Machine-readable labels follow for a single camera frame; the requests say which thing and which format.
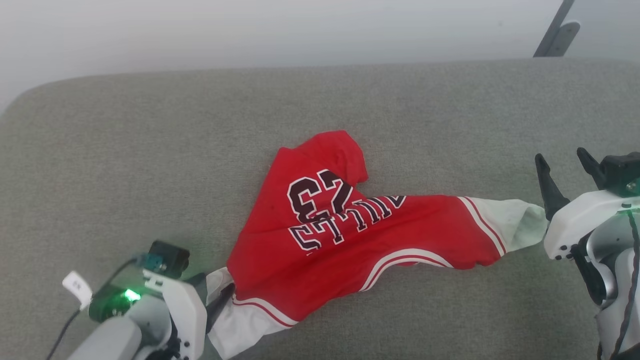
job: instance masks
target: tag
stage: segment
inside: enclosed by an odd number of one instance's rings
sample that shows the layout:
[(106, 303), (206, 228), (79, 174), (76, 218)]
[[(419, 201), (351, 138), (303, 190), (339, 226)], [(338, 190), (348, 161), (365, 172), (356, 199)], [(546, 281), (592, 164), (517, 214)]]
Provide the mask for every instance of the tag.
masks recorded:
[(91, 303), (93, 291), (91, 291), (89, 284), (87, 284), (77, 272), (71, 271), (67, 277), (62, 280), (62, 286), (80, 300), (80, 310), (83, 310)]

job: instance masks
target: green led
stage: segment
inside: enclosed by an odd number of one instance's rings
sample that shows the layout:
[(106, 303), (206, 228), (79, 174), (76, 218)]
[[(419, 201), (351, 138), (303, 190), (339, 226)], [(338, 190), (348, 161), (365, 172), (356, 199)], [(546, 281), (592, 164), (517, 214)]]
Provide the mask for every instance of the green led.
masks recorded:
[(127, 298), (127, 300), (129, 300), (130, 302), (140, 300), (140, 294), (130, 289), (127, 289), (127, 291), (124, 292), (124, 297)]

